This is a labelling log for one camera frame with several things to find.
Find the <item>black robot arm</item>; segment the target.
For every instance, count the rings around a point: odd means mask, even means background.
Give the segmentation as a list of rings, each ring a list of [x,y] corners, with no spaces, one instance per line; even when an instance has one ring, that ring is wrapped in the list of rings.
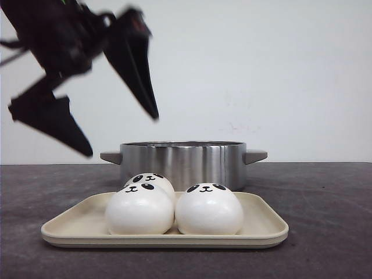
[[[77,1],[2,1],[1,9],[17,33],[1,45],[31,52],[45,76],[13,98],[12,119],[90,157],[90,143],[70,113],[69,99],[53,91],[72,76],[84,74],[101,53],[153,119],[159,112],[148,62],[151,32],[142,12],[96,14]]]

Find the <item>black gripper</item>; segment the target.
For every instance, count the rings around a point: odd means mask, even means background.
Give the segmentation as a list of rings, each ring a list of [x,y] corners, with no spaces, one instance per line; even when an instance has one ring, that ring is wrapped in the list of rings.
[[[128,7],[119,16],[95,14],[78,1],[9,1],[8,19],[17,39],[10,49],[30,51],[45,76],[13,100],[13,120],[32,127],[86,157],[92,148],[70,113],[69,98],[43,98],[68,78],[91,70],[92,61],[104,53],[116,73],[142,108],[157,120],[148,62],[152,35],[143,13]]]

